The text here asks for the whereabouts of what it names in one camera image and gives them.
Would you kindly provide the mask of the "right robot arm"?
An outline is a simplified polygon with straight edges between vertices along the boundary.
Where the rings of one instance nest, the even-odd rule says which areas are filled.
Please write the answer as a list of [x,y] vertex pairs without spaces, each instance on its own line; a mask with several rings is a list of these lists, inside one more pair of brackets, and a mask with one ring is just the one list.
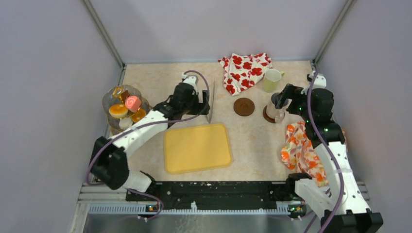
[[346,152],[342,129],[332,119],[333,93],[324,88],[287,84],[276,97],[277,109],[290,104],[287,112],[305,122],[305,133],[322,162],[331,196],[313,179],[299,174],[285,186],[291,200],[302,198],[320,218],[321,233],[376,233],[383,225],[381,213],[373,212],[354,177]]

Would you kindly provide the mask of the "brown star cookie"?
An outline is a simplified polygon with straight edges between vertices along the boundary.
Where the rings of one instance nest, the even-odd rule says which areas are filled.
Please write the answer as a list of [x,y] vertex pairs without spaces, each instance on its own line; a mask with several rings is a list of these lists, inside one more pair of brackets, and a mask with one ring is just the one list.
[[126,100],[127,100],[129,97],[130,97],[129,91],[128,91],[128,90],[125,90],[125,91],[123,91],[123,92],[121,93],[121,95],[120,95],[120,100],[121,100],[123,103],[125,103]]

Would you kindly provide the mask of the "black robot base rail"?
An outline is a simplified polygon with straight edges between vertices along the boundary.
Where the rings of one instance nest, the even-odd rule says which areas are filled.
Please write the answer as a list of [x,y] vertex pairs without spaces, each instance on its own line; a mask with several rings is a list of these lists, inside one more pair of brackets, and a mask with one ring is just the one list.
[[186,210],[195,203],[199,210],[275,210],[281,204],[299,205],[285,182],[156,182],[147,190],[165,204],[164,210]]

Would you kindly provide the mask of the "metal serving tongs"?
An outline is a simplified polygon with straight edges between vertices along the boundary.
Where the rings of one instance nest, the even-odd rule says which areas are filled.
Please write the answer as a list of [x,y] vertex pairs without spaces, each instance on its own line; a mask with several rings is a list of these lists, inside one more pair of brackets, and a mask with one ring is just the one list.
[[213,80],[212,84],[211,84],[211,89],[210,89],[210,96],[209,96],[209,106],[210,106],[210,110],[209,113],[206,116],[206,119],[208,121],[209,124],[211,124],[212,122],[212,117],[213,117],[213,107],[214,107],[214,99],[215,99],[215,80]]

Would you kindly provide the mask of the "three-tier glass dessert stand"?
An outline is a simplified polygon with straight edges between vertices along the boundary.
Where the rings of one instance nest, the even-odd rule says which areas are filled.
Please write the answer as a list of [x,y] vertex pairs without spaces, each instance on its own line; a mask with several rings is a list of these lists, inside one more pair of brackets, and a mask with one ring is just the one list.
[[131,85],[111,88],[103,96],[102,106],[113,135],[128,129],[151,110],[149,102]]

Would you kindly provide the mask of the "pink pearlescent mug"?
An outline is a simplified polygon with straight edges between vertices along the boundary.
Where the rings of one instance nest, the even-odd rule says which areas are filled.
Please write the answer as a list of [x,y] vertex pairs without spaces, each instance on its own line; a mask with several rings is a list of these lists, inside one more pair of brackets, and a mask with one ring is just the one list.
[[264,118],[270,123],[280,123],[283,121],[286,112],[286,106],[289,103],[288,100],[285,100],[282,107],[280,109],[276,108],[278,104],[278,96],[280,93],[273,93],[269,103],[263,110]]

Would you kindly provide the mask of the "pink swirl roll cake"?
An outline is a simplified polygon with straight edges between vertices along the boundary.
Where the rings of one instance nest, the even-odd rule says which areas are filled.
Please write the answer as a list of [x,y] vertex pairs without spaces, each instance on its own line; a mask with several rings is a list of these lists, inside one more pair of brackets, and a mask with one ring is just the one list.
[[137,112],[140,109],[141,103],[142,101],[138,96],[129,96],[124,102],[127,109],[133,113]]

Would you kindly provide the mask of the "orange glazed donut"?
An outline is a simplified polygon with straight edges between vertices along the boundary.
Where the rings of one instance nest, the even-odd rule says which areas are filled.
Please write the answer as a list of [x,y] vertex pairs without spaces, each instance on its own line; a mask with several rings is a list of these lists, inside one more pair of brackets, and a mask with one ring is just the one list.
[[142,120],[147,115],[146,111],[143,108],[139,108],[135,113],[130,116],[130,119],[133,123],[137,123]]
[[127,116],[129,110],[124,104],[114,104],[109,108],[108,112],[113,118],[120,119]]

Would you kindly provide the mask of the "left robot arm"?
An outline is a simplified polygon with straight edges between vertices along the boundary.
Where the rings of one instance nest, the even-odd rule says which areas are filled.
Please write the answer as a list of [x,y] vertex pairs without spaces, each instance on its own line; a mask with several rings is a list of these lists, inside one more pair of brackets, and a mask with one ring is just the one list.
[[207,115],[210,89],[198,92],[192,83],[179,83],[174,93],[158,103],[139,122],[111,138],[100,137],[95,141],[88,167],[93,174],[110,189],[134,189],[143,200],[154,198],[156,188],[153,179],[142,171],[131,171],[129,159],[133,153],[158,133],[177,122],[199,115]]

